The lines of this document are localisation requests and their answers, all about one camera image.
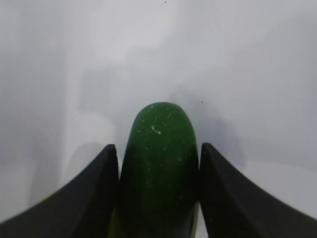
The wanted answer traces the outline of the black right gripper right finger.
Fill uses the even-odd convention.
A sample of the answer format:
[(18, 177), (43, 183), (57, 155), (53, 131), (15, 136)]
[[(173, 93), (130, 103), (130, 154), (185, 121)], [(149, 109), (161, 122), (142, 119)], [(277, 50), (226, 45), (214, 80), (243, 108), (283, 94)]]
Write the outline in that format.
[(200, 205), (210, 238), (315, 238), (317, 221), (257, 186), (203, 143)]

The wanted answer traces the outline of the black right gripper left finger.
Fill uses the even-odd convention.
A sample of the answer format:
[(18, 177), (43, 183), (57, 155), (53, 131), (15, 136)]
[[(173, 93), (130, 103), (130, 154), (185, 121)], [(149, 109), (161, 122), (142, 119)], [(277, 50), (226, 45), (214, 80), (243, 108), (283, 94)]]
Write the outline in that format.
[(49, 199), (0, 224), (2, 238), (105, 238), (118, 189), (116, 148), (107, 145)]

